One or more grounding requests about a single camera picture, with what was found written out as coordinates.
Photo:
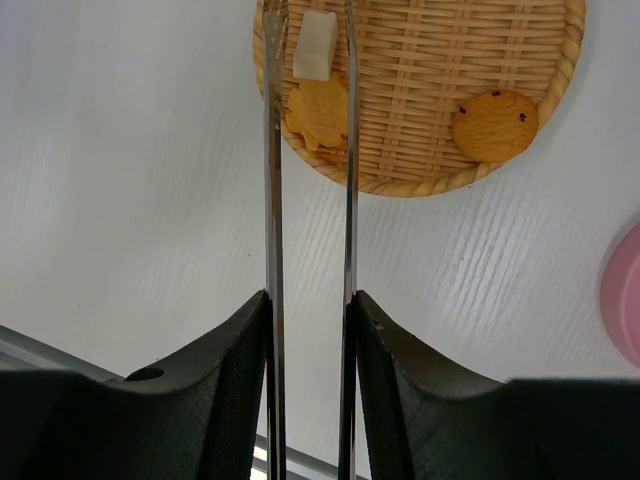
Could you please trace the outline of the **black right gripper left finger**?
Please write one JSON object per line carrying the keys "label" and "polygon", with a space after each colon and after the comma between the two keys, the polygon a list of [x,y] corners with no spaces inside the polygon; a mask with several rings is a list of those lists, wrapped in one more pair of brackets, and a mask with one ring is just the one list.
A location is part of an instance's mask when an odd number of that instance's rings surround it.
{"label": "black right gripper left finger", "polygon": [[246,479],[266,358],[268,298],[122,380],[1,375],[5,479]]}

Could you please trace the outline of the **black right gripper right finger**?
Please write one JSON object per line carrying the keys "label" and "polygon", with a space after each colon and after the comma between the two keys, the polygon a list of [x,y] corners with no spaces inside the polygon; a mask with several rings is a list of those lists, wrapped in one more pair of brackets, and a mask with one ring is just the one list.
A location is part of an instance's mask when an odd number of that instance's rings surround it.
{"label": "black right gripper right finger", "polygon": [[429,347],[365,292],[357,358],[375,479],[635,479],[639,385],[500,383]]}

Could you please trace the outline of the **white cheese block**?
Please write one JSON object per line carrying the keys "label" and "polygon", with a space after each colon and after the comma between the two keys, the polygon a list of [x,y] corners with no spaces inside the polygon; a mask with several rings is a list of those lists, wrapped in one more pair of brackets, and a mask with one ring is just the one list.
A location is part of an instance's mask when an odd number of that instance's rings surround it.
{"label": "white cheese block", "polygon": [[329,81],[338,32],[335,12],[304,12],[293,55],[294,78]]}

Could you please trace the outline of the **steel serving tongs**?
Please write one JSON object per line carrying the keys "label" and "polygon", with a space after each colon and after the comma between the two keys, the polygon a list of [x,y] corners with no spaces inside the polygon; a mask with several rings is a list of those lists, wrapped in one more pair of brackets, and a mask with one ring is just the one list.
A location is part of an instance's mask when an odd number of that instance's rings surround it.
{"label": "steel serving tongs", "polygon": [[[344,298],[341,342],[339,462],[337,477],[355,479],[356,333],[359,194],[359,98],[355,9],[344,3],[348,47],[348,148]],[[284,273],[282,236],[281,111],[288,3],[265,1],[262,11],[266,293],[271,302],[267,341],[267,477],[284,479],[286,468]]]}

